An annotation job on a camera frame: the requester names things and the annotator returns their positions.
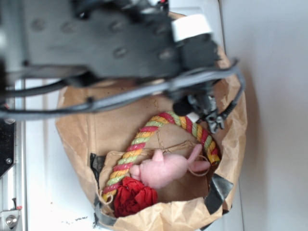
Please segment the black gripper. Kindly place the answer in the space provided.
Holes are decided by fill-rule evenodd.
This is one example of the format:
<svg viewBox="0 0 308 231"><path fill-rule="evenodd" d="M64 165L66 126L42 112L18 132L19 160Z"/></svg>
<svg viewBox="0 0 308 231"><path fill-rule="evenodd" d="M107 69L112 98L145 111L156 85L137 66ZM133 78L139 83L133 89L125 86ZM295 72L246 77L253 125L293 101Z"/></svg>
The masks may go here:
<svg viewBox="0 0 308 231"><path fill-rule="evenodd" d="M171 14L174 40L180 45L180 61L185 71L216 71L216 62L220 60L218 46L212 40L212 29L202 14L185 16ZM193 121L208 123L211 133L224 128L224 122L218 113L214 96L217 80L208 80L182 90L175 97L173 110L177 115L188 116Z"/></svg>

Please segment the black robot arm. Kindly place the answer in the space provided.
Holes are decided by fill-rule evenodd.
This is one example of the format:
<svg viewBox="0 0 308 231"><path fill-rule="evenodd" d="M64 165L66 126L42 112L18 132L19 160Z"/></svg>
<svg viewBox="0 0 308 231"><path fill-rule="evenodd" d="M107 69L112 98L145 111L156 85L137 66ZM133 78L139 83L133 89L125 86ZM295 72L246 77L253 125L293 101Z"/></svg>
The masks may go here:
<svg viewBox="0 0 308 231"><path fill-rule="evenodd" d="M203 16L178 21L167 0L3 0L0 116L37 120L116 109L164 94L180 115L221 126L212 89L227 75ZM9 108L11 99L72 86L131 83L127 93L54 110Z"/></svg>

